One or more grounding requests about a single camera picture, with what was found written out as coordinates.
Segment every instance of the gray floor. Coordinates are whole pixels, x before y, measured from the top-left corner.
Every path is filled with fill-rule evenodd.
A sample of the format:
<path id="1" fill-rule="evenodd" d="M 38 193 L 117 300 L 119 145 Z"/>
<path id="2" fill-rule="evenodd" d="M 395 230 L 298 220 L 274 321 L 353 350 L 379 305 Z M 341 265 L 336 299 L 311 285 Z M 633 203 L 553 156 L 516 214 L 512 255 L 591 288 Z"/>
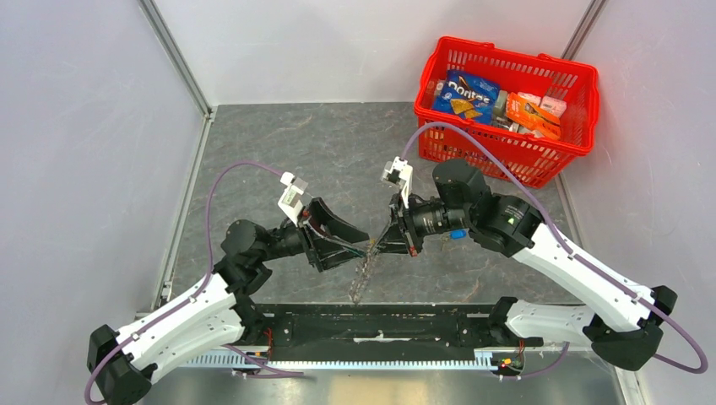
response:
<path id="1" fill-rule="evenodd" d="M 180 241 L 174 294 L 202 276 L 207 267 L 203 212 L 214 178 L 230 163 L 255 159 L 291 171 L 308 181 L 338 216 L 377 235 L 385 225 L 388 200 L 395 189 L 378 177 L 385 163 L 400 154 L 416 129 L 410 103 L 228 105 L 221 106 L 209 133 L 195 192 Z M 414 192 L 435 195 L 434 163 L 413 149 Z M 505 181 L 488 179 L 493 192 L 517 194 Z M 283 219 L 276 206 L 283 187 L 278 179 L 241 167 L 221 182 L 212 207 L 211 235 L 216 256 L 226 227 L 250 219 L 267 228 Z M 534 191 L 557 225 L 568 232 L 554 183 Z M 269 262 L 274 276 L 253 298 L 257 302 L 349 302 L 355 278 L 349 263 L 318 273 L 306 258 Z M 380 256 L 363 302 L 492 303 L 503 295 L 540 303 L 573 303 L 567 291 L 536 271 L 480 249 L 469 238 L 426 241 L 417 258 Z"/>

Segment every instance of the red basket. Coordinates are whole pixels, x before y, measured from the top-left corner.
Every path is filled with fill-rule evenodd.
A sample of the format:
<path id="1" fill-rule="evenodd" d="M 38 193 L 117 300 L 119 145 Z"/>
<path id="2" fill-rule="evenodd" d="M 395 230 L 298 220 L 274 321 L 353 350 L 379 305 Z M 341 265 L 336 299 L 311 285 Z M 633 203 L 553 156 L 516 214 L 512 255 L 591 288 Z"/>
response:
<path id="1" fill-rule="evenodd" d="M 560 118 L 560 139 L 535 138 L 532 134 L 509 132 L 431 110 L 435 86 L 446 78 L 449 69 L 492 80 L 507 92 L 523 91 L 565 100 L 567 110 Z M 415 114 L 419 126 L 427 122 L 448 122 L 464 129 L 485 145 L 525 186 L 539 188 L 575 157 L 592 150 L 594 126 L 599 117 L 597 70 L 545 54 L 531 57 L 497 49 L 487 42 L 443 36 L 420 78 Z M 421 158 L 438 162 L 464 158 L 488 176 L 507 179 L 472 143 L 444 127 L 423 132 L 418 149 Z"/>

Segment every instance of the blue package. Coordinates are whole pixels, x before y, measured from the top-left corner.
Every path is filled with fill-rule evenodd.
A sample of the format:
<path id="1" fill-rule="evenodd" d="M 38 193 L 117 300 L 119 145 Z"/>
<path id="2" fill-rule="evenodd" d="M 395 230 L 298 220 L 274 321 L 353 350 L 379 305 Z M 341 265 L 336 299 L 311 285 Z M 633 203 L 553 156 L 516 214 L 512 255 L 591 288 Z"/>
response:
<path id="1" fill-rule="evenodd" d="M 492 107 L 499 94 L 500 86 L 495 82 L 459 70 L 448 70 L 432 109 L 490 125 Z"/>

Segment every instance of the metal frame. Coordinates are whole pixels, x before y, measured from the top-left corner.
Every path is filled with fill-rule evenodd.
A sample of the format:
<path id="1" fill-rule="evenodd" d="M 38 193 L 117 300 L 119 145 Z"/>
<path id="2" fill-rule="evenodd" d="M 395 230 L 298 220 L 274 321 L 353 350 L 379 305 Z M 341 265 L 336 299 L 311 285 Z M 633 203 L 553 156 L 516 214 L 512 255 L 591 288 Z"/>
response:
<path id="1" fill-rule="evenodd" d="M 587 10 L 584 12 L 582 20 L 579 21 L 577 28 L 572 34 L 572 38 L 569 40 L 567 46 L 564 48 L 564 52 L 561 54 L 562 59 L 572 60 L 577 55 L 579 48 L 582 47 L 584 40 L 587 38 L 587 35 L 589 35 L 589 31 L 594 26 L 594 22 L 596 22 L 605 4 L 606 0 L 592 0 L 592 2 L 587 6 Z"/>
<path id="2" fill-rule="evenodd" d="M 174 231 L 171 233 L 171 241 L 169 243 L 169 251 L 166 252 L 160 266 L 161 277 L 159 285 L 156 288 L 156 298 L 152 302 L 152 306 L 149 311 L 154 311 L 167 301 L 171 297 L 171 286 L 172 279 L 174 278 L 174 266 L 176 265 L 176 255 L 179 252 L 179 242 L 182 239 L 184 232 L 184 224 L 187 222 L 187 215 L 189 213 L 189 204 L 192 201 L 192 194 L 194 193 L 194 187 L 197 184 L 197 177 L 199 174 L 199 168 L 203 158 L 203 152 L 206 149 L 206 142 L 209 138 L 209 130 L 211 124 L 214 123 L 216 117 L 216 111 L 212 111 L 209 117 L 204 119 L 201 137 L 197 145 L 197 153 L 194 155 L 192 162 L 192 169 L 189 171 L 189 176 L 184 186 L 184 195 L 182 196 L 182 205 L 179 208 L 179 212 L 176 214 L 174 219 Z"/>
<path id="3" fill-rule="evenodd" d="M 159 39 L 161 45 L 164 47 L 167 55 L 169 56 L 171 64 L 173 64 L 176 70 L 179 72 L 179 76 L 182 77 L 184 84 L 189 90 L 189 94 L 192 95 L 194 103 L 204 115 L 204 118 L 208 119 L 209 115 L 211 115 L 212 113 L 212 107 L 206 100 L 206 97 L 204 97 L 202 90 L 199 88 L 197 79 L 194 78 L 192 70 L 189 68 L 186 59 L 184 59 L 184 56 L 182 55 L 182 52 L 179 51 L 179 46 L 174 41 L 174 37 L 171 36 L 171 32 L 166 26 L 166 22 L 162 18 L 159 8 L 157 7 L 154 0 L 138 1 L 139 6 L 144 11 L 144 15 L 147 16 L 147 20 L 152 25 L 152 28 L 155 30 L 155 33 L 157 35 L 157 38 Z"/>

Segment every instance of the black joint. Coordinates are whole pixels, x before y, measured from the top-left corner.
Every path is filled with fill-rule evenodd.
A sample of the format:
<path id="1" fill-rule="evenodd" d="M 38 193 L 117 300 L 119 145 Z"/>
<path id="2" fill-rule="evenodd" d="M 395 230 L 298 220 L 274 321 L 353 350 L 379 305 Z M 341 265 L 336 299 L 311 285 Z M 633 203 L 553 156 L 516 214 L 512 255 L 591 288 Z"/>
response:
<path id="1" fill-rule="evenodd" d="M 117 333 L 103 325 L 89 335 L 87 368 L 94 371 L 97 365 L 117 346 Z M 151 377 L 156 364 L 137 370 L 129 356 L 122 351 L 112 357 L 97 375 L 95 383 L 100 388 L 107 405 L 131 405 L 139 402 L 152 387 Z"/>
<path id="2" fill-rule="evenodd" d="M 513 304 L 518 301 L 515 297 L 501 297 L 492 307 L 487 323 L 490 327 L 490 336 L 494 346 L 518 346 L 524 340 L 527 346 L 542 346 L 545 344 L 541 337 L 519 337 L 506 325 L 507 313 Z"/>
<path id="3" fill-rule="evenodd" d="M 393 184 L 398 184 L 398 181 L 400 181 L 400 172 L 393 170 L 390 174 L 388 174 L 388 181 Z"/>
<path id="4" fill-rule="evenodd" d="M 662 310 L 666 315 L 671 315 L 671 312 L 676 306 L 676 299 L 679 298 L 676 292 L 665 285 L 654 287 L 651 290 L 652 297 L 654 297 L 654 306 Z M 656 326 L 659 326 L 662 322 L 664 322 L 660 316 L 657 316 L 654 313 L 649 316 L 649 320 L 654 321 Z"/>

